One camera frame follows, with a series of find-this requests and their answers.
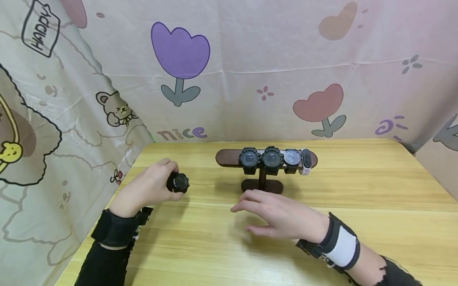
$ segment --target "wooden table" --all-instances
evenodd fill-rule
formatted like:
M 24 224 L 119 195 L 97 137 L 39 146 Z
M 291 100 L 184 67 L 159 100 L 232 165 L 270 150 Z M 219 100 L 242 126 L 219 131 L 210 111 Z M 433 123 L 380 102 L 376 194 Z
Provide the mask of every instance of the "wooden table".
M 309 176 L 278 175 L 283 195 L 331 211 L 425 286 L 457 284 L 458 204 L 415 158 L 390 140 L 313 140 L 147 146 L 123 184 L 169 157 L 191 187 L 180 202 L 154 209 L 132 252 L 126 285 L 348 285 L 289 241 L 251 237 L 243 227 L 262 221 L 229 211 L 249 176 L 218 166 L 216 152 L 272 145 L 307 147 L 318 156 Z M 74 285 L 91 243 L 85 239 L 57 285 Z

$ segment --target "watch display stand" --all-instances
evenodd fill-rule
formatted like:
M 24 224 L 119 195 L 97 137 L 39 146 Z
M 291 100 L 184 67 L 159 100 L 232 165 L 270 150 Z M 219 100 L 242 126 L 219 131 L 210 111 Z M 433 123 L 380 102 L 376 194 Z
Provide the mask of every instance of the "watch display stand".
M 263 153 L 264 150 L 257 150 L 259 153 Z M 215 159 L 216 163 L 222 167 L 229 167 L 229 168 L 242 168 L 239 165 L 239 155 L 242 152 L 242 149 L 221 149 L 216 153 Z M 315 153 L 311 152 L 311 161 L 312 161 L 312 168 L 316 166 L 318 163 L 318 158 L 316 157 Z M 286 164 L 280 167 L 279 172 L 281 169 L 285 169 L 287 166 Z M 300 173 L 302 169 L 302 163 L 298 166 L 298 172 Z M 241 184 L 242 191 L 245 192 L 248 189 L 260 189 L 269 193 L 274 194 L 281 194 L 283 192 L 283 184 L 278 180 L 268 180 L 266 175 L 266 170 L 262 167 L 258 168 L 259 170 L 259 178 L 258 179 L 245 179 Z
M 266 170 L 259 168 L 259 179 L 245 179 L 242 182 L 242 191 L 248 189 L 260 189 L 265 192 L 281 194 L 283 192 L 283 184 L 278 180 L 267 180 Z

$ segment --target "watch face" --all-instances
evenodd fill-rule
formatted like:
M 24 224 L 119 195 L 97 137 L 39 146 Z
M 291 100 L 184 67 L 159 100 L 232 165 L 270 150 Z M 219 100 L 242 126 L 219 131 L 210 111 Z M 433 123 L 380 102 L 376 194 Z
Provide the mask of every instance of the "watch face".
M 263 162 L 267 167 L 278 167 L 281 163 L 280 154 L 275 151 L 267 151 L 264 153 Z
M 246 151 L 243 153 L 242 158 L 242 165 L 245 167 L 254 167 L 257 165 L 257 152 L 254 151 Z
M 178 189 L 186 189 L 188 187 L 188 179 L 183 175 L 176 176 L 174 183 Z
M 285 162 L 288 164 L 288 165 L 299 165 L 300 163 L 300 154 L 298 151 L 296 150 L 288 150 L 285 152 L 285 155 L 284 155 L 284 158 L 285 158 Z

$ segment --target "right hand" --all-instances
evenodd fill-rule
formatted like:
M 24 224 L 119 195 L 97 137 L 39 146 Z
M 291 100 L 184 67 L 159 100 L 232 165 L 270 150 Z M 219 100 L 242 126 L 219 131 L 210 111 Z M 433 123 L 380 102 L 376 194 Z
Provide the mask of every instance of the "right hand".
M 258 236 L 278 239 L 305 239 L 321 243 L 329 227 L 329 217 L 295 200 L 260 190 L 246 190 L 231 212 L 246 210 L 260 216 L 266 226 L 247 226 Z

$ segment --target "heart shape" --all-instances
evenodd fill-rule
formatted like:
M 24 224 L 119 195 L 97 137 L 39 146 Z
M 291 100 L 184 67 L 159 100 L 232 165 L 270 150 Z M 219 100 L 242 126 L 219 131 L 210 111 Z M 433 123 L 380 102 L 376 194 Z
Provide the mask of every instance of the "heart shape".
M 314 92 L 308 99 L 294 102 L 293 111 L 302 120 L 319 122 L 336 113 L 343 99 L 344 90 L 334 83 L 323 92 Z
M 340 11 L 339 15 L 324 18 L 318 26 L 318 31 L 323 38 L 328 40 L 337 41 L 342 39 L 350 30 L 357 11 L 358 3 L 348 3 L 342 11 Z

